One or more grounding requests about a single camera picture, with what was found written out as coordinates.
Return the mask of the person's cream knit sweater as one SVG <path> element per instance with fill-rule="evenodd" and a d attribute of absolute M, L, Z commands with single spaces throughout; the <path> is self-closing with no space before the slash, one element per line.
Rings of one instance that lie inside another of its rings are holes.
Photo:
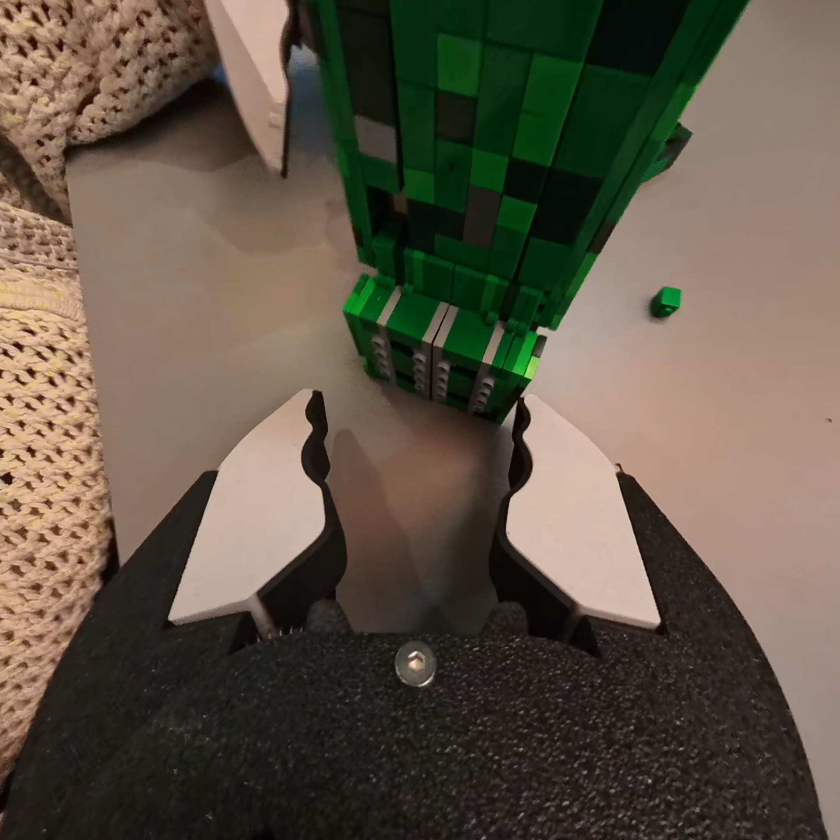
<path fill-rule="evenodd" d="M 69 226 L 1 208 L 1 782 L 102 587 L 112 516 Z"/>

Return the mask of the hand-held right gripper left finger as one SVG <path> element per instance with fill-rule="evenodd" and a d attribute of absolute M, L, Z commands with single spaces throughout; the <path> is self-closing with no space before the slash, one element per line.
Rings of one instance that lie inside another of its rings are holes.
<path fill-rule="evenodd" d="M 220 465 L 168 615 L 173 625 L 247 613 L 263 638 L 304 627 L 333 599 L 347 546 L 328 486 L 323 395 L 303 389 Z"/>

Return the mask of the green lego creeper figure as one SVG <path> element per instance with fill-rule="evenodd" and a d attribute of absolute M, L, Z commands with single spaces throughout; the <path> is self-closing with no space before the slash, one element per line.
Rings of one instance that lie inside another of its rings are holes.
<path fill-rule="evenodd" d="M 365 372 L 500 424 L 748 2 L 298 2 Z"/>

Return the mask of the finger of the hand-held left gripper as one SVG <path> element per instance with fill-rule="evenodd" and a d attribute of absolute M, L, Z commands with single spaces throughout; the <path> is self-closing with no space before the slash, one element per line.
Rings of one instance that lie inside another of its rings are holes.
<path fill-rule="evenodd" d="M 287 69 L 298 41 L 298 2 L 203 4 L 248 136 L 267 169 L 286 177 L 291 102 Z"/>

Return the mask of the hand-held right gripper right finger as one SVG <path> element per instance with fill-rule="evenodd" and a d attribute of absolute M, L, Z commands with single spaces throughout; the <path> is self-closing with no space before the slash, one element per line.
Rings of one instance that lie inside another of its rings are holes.
<path fill-rule="evenodd" d="M 530 632 L 662 624 L 614 464 L 536 395 L 517 404 L 490 578 Z"/>

